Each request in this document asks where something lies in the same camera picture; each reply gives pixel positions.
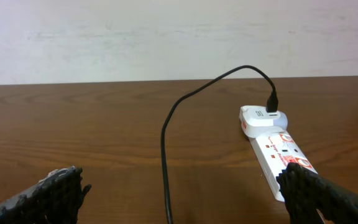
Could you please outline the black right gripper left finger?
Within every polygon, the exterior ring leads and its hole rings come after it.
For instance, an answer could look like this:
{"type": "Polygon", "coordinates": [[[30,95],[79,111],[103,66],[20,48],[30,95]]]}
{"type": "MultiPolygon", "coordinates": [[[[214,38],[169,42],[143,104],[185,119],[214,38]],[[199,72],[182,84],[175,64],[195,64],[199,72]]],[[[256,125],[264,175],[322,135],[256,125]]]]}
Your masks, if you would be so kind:
{"type": "Polygon", "coordinates": [[[76,224],[91,185],[81,185],[83,169],[55,169],[35,185],[0,203],[0,224],[76,224]]]}

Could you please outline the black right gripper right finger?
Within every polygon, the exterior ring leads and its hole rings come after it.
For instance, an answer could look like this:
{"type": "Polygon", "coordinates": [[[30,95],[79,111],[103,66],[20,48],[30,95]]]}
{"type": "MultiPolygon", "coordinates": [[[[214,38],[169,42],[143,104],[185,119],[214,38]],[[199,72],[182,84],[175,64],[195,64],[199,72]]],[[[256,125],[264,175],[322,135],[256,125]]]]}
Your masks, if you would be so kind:
{"type": "Polygon", "coordinates": [[[358,223],[358,194],[296,163],[276,180],[291,223],[358,223]]]}

